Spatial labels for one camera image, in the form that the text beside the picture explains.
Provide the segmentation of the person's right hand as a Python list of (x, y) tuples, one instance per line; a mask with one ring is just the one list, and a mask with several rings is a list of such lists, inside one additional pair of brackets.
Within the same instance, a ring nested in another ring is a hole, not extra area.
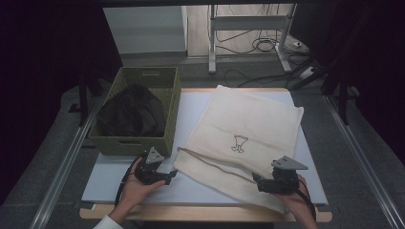
[(304, 177), (301, 175), (299, 178), (299, 191), (304, 195), (300, 197), (298, 194), (291, 195), (279, 195), (275, 194), (275, 197), (279, 198), (286, 206), (286, 208), (294, 215), (298, 222), (310, 222), (314, 221), (312, 212), (305, 202), (305, 198), (309, 198), (309, 191), (307, 183)]

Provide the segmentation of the dark metal stand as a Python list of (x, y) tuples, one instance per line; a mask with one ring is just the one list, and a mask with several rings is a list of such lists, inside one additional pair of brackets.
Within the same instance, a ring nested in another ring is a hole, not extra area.
[(337, 113), (345, 125), (349, 124), (347, 118), (347, 103), (355, 95), (349, 96), (350, 86), (346, 78), (339, 75), (328, 75), (324, 81), (321, 92), (327, 96), (332, 96), (337, 92)]
[(103, 88), (97, 78), (91, 78), (84, 73), (78, 79), (79, 102), (72, 104), (69, 112), (79, 113), (80, 121), (79, 126), (83, 126), (89, 116), (88, 96), (87, 91), (94, 96), (101, 96)]

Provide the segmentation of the person's left hand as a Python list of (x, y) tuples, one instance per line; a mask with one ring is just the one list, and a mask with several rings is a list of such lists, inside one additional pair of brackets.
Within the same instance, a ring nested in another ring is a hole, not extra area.
[(127, 215), (132, 209), (141, 203), (149, 193), (165, 184), (164, 180), (157, 181), (150, 185), (141, 183), (135, 176), (135, 171), (140, 162), (141, 157), (133, 165), (130, 175), (127, 177), (124, 184), (120, 201), (117, 205), (117, 208), (122, 210), (124, 215)]

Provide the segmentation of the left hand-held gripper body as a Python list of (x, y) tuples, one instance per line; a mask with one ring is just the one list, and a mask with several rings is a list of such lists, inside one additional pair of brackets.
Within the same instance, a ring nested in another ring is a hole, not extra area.
[(158, 172), (158, 168), (163, 161), (164, 157), (152, 147), (138, 164), (135, 170), (135, 177), (145, 185), (150, 185), (160, 180), (166, 180), (166, 174)]

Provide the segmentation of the dark cloth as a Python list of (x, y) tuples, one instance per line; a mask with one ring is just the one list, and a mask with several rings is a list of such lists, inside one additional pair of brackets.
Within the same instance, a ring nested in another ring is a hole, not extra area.
[(106, 136), (161, 137), (165, 131), (162, 102), (140, 84), (108, 100), (96, 117)]

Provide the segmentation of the white power strip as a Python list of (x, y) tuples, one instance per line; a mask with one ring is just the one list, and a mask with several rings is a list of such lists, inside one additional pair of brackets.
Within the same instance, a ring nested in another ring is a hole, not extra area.
[(313, 75), (314, 73), (316, 73), (318, 71), (317, 68), (315, 67), (308, 67), (306, 70), (304, 70), (301, 74), (300, 74), (300, 78), (301, 79), (306, 79), (309, 76)]

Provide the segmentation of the grey cabinet panel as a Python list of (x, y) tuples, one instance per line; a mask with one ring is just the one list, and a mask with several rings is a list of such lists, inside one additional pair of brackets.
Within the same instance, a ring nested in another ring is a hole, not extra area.
[(185, 52), (185, 7), (104, 8), (119, 53)]

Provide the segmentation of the white metal stand frame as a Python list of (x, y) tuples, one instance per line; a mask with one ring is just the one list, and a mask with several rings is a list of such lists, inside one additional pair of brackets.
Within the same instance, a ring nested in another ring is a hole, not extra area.
[(286, 15), (260, 15), (260, 16), (216, 16), (215, 6), (210, 6), (209, 16), (209, 53), (208, 72), (216, 72), (216, 31), (262, 31), (281, 30), (280, 40), (274, 45), (274, 49), (281, 62), (285, 73), (291, 73), (292, 68), (284, 52), (288, 32), (295, 13), (296, 4), (292, 4)]

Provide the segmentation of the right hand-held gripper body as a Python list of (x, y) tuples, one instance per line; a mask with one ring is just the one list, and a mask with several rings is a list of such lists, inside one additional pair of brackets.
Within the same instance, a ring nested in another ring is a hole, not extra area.
[(307, 170), (309, 167), (288, 157), (283, 156), (271, 162), (273, 167), (272, 179), (264, 179), (266, 192), (270, 194), (290, 195), (299, 189), (297, 170)]

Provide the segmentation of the aluminium rail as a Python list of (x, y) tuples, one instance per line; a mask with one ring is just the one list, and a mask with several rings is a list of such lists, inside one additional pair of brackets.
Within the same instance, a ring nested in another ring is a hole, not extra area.
[(346, 124), (338, 113), (338, 106), (329, 95), (324, 95), (330, 113), (345, 141), (347, 142), (350, 151), (358, 165), (363, 177), (366, 179), (379, 208), (382, 210), (386, 220), (389, 222), (392, 229), (405, 229), (405, 218), (401, 216), (393, 199), (388, 191), (377, 177), (372, 164), (366, 158), (362, 147), (354, 136), (350, 126)]
[(32, 223), (29, 229), (45, 229), (48, 221), (52, 215), (53, 209), (60, 197), (60, 194), (64, 188), (66, 180), (72, 167), (75, 163), (75, 159), (78, 155), (80, 147), (93, 123), (96, 112), (102, 104), (102, 98), (97, 97), (90, 103), (90, 112), (84, 119), (84, 122), (78, 127), (75, 133), (71, 145), (68, 148), (67, 153), (64, 155), (57, 171), (53, 177), (41, 204), (39, 205), (36, 214), (33, 217)]

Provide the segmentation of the pale grey table board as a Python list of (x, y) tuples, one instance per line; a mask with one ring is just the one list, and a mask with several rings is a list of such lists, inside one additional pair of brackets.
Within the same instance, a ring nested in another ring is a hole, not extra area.
[[(174, 148), (185, 143), (196, 126), (210, 96), (210, 92), (197, 91), (181, 94)], [(316, 205), (326, 205), (328, 200), (303, 132), (298, 134), (294, 159), (308, 167), (301, 175), (307, 180), (311, 201)], [(100, 154), (81, 199), (93, 203), (114, 203), (119, 184), (133, 160), (131, 156)], [(181, 173), (178, 173), (170, 184), (164, 185), (148, 195), (144, 201), (148, 204), (180, 205), (239, 205), (241, 203)]]

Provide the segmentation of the dark curtain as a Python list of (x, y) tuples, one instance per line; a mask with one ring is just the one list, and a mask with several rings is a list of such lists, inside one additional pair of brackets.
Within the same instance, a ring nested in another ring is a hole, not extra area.
[(84, 82), (102, 94), (122, 62), (101, 5), (87, 0), (0, 0), (0, 205), (60, 108)]
[(357, 108), (405, 165), (405, 0), (307, 0), (290, 34), (331, 80), (348, 78)]

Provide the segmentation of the cream drawstring bag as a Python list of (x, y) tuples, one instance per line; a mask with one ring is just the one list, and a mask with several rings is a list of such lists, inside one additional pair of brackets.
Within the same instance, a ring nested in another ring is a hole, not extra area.
[(260, 192), (252, 176), (272, 179), (271, 162), (294, 156), (303, 113), (302, 107), (218, 86), (174, 167), (229, 197), (285, 213), (285, 204)]

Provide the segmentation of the green woven basket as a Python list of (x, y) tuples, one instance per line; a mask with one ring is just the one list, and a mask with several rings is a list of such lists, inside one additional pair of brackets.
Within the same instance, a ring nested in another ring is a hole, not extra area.
[(118, 70), (104, 103), (134, 84), (145, 86), (162, 103), (165, 130), (160, 137), (106, 135), (99, 120), (89, 138), (106, 156), (140, 156), (154, 147), (162, 156), (172, 154), (177, 115), (181, 98), (181, 80), (177, 67), (122, 67)]

